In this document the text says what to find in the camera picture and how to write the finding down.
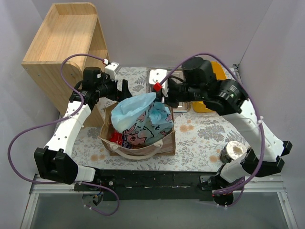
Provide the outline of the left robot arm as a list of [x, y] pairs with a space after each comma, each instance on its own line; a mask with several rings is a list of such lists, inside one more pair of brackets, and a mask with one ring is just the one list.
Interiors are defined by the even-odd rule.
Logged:
[[120, 67], [113, 62], [104, 70], [99, 67], [86, 67], [83, 80], [73, 88], [68, 107], [53, 137], [44, 148], [37, 148], [34, 159], [43, 179], [72, 184], [85, 182], [89, 190], [96, 191], [101, 187], [101, 178], [95, 175], [92, 167], [78, 165], [71, 157], [76, 137], [90, 116], [99, 99], [106, 97], [120, 102], [132, 95], [127, 80], [123, 80], [122, 89], [117, 88], [117, 73]]

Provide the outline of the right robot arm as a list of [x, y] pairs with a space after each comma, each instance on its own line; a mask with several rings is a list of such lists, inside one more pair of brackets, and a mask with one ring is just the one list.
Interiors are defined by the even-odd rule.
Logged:
[[212, 63], [202, 57], [189, 58], [179, 66], [184, 79], [178, 83], [169, 72], [154, 86], [167, 89], [165, 103], [176, 107], [179, 102], [203, 102], [232, 124], [250, 146], [238, 159], [224, 163], [202, 187], [224, 194], [244, 186], [240, 180], [245, 176], [252, 179], [280, 173], [285, 164], [282, 157], [290, 153], [292, 143], [272, 133], [242, 85], [237, 80], [219, 79]]

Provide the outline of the blue cartoon plastic bag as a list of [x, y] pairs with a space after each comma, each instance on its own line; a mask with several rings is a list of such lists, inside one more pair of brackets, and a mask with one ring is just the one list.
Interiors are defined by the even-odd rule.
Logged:
[[119, 102], [111, 111], [114, 129], [128, 136], [127, 130], [136, 125], [136, 130], [141, 135], [144, 134], [144, 129], [148, 130], [148, 144], [160, 140], [160, 132], [173, 128], [173, 119], [169, 107], [156, 101], [156, 98], [156, 93], [151, 92]]

